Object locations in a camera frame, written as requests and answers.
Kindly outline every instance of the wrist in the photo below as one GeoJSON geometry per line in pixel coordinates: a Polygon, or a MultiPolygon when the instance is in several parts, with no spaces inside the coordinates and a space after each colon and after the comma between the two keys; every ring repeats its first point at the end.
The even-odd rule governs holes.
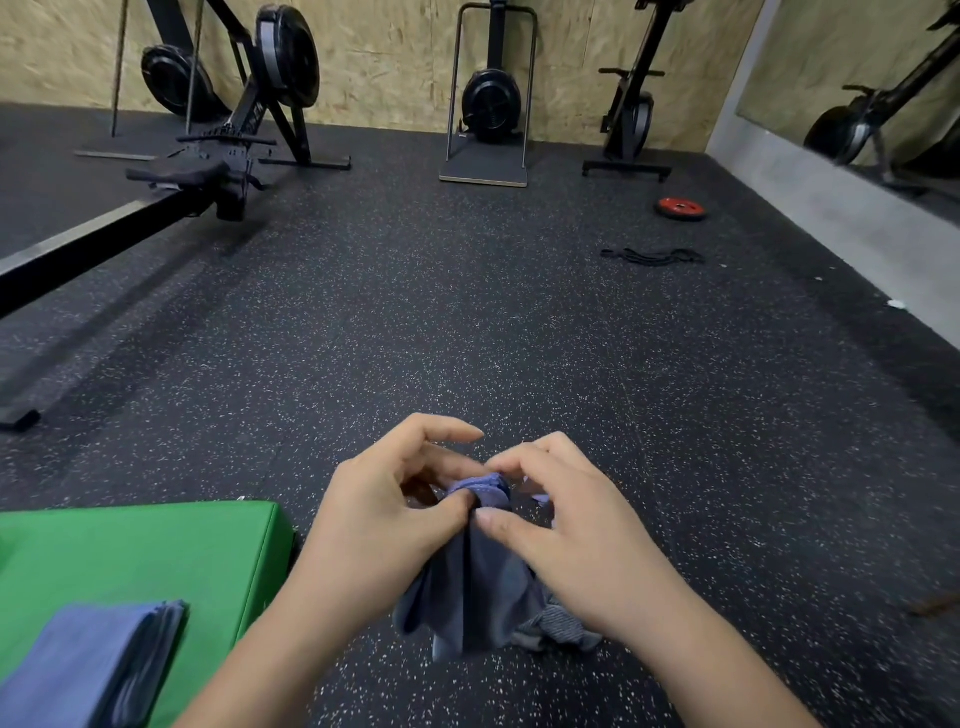
{"type": "Polygon", "coordinates": [[[337,594],[330,580],[294,568],[268,611],[278,630],[313,654],[339,652],[364,624],[337,594]]]}
{"type": "Polygon", "coordinates": [[[654,671],[678,650],[688,649],[701,625],[715,615],[672,567],[658,583],[636,585],[632,603],[620,641],[654,671]]]}

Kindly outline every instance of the stand base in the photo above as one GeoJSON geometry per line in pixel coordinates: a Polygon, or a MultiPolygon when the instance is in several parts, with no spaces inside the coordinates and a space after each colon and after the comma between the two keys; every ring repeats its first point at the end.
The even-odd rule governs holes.
{"type": "Polygon", "coordinates": [[[660,182],[673,173],[673,167],[664,167],[659,164],[640,164],[635,161],[611,161],[609,159],[585,159],[584,177],[591,169],[607,169],[613,172],[639,172],[647,175],[657,175],[660,182]]]}
{"type": "MultiPolygon", "coordinates": [[[[123,112],[120,115],[117,136],[97,135],[81,145],[75,157],[119,159],[123,161],[154,161],[170,157],[182,149],[174,141],[184,134],[183,119],[169,113],[123,112]]],[[[193,133],[204,133],[215,124],[194,124],[193,133]]]]}
{"type": "Polygon", "coordinates": [[[30,407],[0,407],[0,431],[26,432],[40,421],[40,413],[30,407]]]}
{"type": "Polygon", "coordinates": [[[353,161],[350,157],[320,157],[313,158],[309,164],[300,164],[295,159],[274,159],[273,157],[261,157],[257,160],[260,164],[272,164],[282,167],[304,167],[311,169],[339,169],[347,172],[353,168],[353,161]]]}
{"type": "Polygon", "coordinates": [[[471,134],[454,136],[450,159],[440,168],[440,181],[496,187],[527,186],[523,134],[501,144],[484,144],[471,134]]]}

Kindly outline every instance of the forearm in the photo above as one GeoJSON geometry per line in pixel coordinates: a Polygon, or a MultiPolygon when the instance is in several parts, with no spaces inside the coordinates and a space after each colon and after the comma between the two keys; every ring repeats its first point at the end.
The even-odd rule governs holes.
{"type": "Polygon", "coordinates": [[[686,588],[671,600],[660,639],[628,644],[690,728],[809,728],[817,721],[750,645],[686,588]]]}
{"type": "Polygon", "coordinates": [[[317,602],[288,581],[175,728],[303,725],[318,682],[352,634],[336,615],[310,614],[308,605],[317,602]]]}

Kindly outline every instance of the mirror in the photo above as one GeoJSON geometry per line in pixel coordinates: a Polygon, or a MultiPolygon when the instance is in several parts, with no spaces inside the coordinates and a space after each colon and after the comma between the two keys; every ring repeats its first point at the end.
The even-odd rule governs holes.
{"type": "Polygon", "coordinates": [[[737,113],[960,224],[960,0],[781,0],[737,113]]]}

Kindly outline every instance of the finger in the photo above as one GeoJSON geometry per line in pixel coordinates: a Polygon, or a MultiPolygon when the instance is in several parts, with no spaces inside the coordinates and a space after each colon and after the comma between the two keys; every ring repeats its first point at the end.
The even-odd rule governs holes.
{"type": "Polygon", "coordinates": [[[464,478],[490,473],[476,460],[433,443],[426,443],[420,449],[420,456],[407,461],[405,470],[408,476],[419,473],[420,478],[444,488],[449,488],[453,483],[464,478]]]}
{"type": "Polygon", "coordinates": [[[516,513],[497,508],[478,508],[476,520],[480,530],[506,546],[536,572],[544,570],[545,557],[555,551],[555,533],[525,521],[516,513]]]}
{"type": "Polygon", "coordinates": [[[551,497],[567,487],[571,476],[570,466],[533,443],[523,443],[495,455],[487,461],[487,467],[513,477],[526,475],[543,486],[551,497]]]}
{"type": "Polygon", "coordinates": [[[371,449],[405,459],[419,452],[424,443],[430,441],[471,443],[481,437],[483,430],[455,417],[416,414],[390,430],[371,449]]]}
{"type": "Polygon", "coordinates": [[[432,554],[466,526],[476,496],[466,488],[423,511],[410,511],[415,528],[432,554]]]}
{"type": "Polygon", "coordinates": [[[551,432],[546,437],[541,437],[534,441],[538,448],[546,450],[558,460],[577,470],[587,473],[598,473],[597,467],[589,461],[583,451],[580,450],[573,441],[566,436],[564,432],[551,432]]]}

